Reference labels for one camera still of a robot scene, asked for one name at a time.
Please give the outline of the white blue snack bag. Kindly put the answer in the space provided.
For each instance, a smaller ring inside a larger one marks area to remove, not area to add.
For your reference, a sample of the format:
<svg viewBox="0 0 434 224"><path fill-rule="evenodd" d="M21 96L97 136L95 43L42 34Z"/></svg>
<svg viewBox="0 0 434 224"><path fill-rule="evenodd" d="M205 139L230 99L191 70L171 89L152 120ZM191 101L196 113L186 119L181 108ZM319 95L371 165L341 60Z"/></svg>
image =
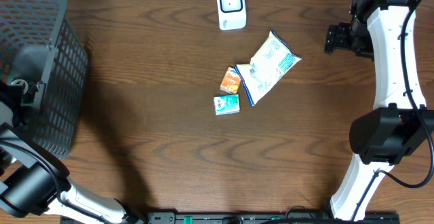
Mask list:
<svg viewBox="0 0 434 224"><path fill-rule="evenodd" d="M254 107L301 60L302 56L293 53L288 43L271 30L248 64L235 65L249 104Z"/></svg>

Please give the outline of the orange snack packet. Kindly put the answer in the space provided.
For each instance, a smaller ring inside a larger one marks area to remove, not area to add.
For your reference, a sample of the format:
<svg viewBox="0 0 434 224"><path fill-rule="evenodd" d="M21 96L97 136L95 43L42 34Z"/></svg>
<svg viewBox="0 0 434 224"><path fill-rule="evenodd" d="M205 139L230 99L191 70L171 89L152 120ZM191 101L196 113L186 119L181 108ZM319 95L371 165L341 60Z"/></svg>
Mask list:
<svg viewBox="0 0 434 224"><path fill-rule="evenodd" d="M241 77L239 76L238 72L233 67L229 67L224 74L220 84L220 89L223 92L229 94L236 94L238 92L240 83Z"/></svg>

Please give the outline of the small teal white packet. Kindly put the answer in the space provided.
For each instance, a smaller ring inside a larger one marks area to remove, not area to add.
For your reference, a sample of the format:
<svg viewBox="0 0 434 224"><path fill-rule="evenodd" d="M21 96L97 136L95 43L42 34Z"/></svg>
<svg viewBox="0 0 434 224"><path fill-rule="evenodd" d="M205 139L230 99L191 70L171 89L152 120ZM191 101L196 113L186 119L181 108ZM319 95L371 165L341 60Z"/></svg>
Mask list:
<svg viewBox="0 0 434 224"><path fill-rule="evenodd" d="M216 115L233 114L240 111L238 94L216 96L214 97L213 102Z"/></svg>

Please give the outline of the round white red lid cup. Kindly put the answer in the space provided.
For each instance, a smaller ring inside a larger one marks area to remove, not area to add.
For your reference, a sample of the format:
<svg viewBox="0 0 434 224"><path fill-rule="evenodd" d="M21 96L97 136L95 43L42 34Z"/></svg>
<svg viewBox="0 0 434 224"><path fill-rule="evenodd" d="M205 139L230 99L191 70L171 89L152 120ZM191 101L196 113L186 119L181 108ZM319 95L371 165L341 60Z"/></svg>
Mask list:
<svg viewBox="0 0 434 224"><path fill-rule="evenodd" d="M15 79L11 82L12 85L17 86L23 86L23 87L27 87L28 86L28 82L24 79Z"/></svg>

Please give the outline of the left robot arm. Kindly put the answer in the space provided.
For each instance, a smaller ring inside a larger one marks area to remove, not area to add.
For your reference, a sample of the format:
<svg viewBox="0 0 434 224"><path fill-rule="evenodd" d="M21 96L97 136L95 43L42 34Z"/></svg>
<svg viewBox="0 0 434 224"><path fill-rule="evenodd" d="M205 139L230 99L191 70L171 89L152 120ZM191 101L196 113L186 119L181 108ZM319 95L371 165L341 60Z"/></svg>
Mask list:
<svg viewBox="0 0 434 224"><path fill-rule="evenodd" d="M22 165L1 182L1 209L12 216L56 214L78 223L147 223L139 212L74 183L66 166L13 126L23 88L1 84L1 150Z"/></svg>

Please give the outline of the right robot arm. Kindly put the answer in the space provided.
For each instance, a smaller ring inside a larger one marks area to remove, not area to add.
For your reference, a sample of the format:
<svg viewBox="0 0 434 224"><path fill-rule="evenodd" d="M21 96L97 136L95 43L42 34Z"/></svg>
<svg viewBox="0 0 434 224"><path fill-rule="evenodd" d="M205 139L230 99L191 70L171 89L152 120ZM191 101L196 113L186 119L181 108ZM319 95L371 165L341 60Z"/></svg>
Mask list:
<svg viewBox="0 0 434 224"><path fill-rule="evenodd" d="M330 199L330 214L361 222L379 184L423 143L433 142L433 112L420 88L414 49L422 0L352 0L349 23L328 29L325 52L349 50L374 61L372 111L350 127L351 163Z"/></svg>

